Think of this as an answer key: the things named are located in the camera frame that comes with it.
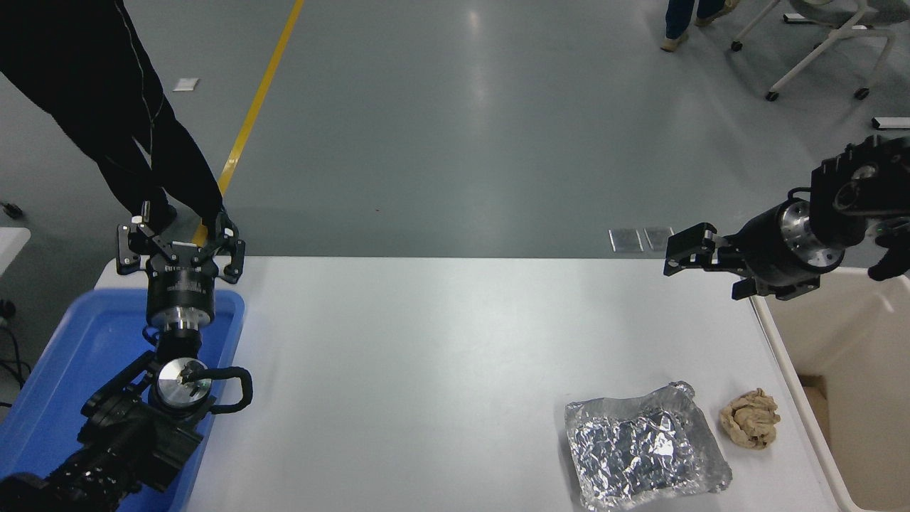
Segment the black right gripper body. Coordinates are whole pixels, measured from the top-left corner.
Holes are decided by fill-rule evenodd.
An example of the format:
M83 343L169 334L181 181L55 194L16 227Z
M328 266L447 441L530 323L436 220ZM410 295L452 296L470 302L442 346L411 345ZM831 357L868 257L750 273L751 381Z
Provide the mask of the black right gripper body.
M783 202L728 236L742 259L744 278L757 279L761 296L799 297L820 286L818 269L794 252L791 236L786 234L786 228L793 226L786 215L803 220L806 207L806 202Z

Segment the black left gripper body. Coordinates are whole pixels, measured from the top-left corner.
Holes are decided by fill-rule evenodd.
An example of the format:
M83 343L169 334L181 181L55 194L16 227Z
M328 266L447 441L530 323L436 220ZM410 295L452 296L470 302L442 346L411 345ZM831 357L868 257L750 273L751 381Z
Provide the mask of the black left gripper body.
M196 245L175 245L172 260L151 256L145 266L146 321L155 328L202 328L215 318L217 266Z

